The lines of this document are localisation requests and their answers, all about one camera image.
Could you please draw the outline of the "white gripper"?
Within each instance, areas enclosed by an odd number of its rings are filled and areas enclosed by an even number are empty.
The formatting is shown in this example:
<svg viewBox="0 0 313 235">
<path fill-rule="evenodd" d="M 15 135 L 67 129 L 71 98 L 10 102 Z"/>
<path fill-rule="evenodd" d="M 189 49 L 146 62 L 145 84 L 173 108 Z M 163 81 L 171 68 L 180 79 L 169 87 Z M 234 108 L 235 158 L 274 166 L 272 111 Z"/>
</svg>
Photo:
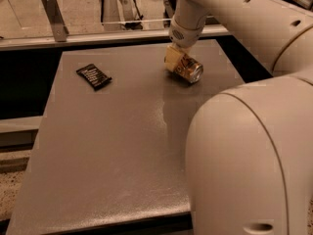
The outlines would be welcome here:
<svg viewBox="0 0 313 235">
<path fill-rule="evenodd" d="M 174 71 L 183 56 L 190 52 L 189 48 L 198 41 L 202 30 L 203 26 L 186 29 L 175 18 L 171 19 L 169 38 L 174 44 L 166 47 L 164 58 L 165 67 L 169 71 Z"/>
</svg>

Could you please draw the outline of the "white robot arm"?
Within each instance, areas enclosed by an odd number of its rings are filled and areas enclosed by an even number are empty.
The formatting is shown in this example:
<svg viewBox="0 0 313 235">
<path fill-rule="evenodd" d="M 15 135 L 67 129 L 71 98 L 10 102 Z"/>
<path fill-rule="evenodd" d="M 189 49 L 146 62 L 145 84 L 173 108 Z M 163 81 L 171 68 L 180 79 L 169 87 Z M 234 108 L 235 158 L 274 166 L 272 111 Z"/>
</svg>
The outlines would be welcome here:
<svg viewBox="0 0 313 235">
<path fill-rule="evenodd" d="M 313 14 L 282 0 L 178 0 L 187 50 L 213 15 L 270 73 L 218 93 L 186 140 L 195 235 L 308 235 L 313 197 Z"/>
</svg>

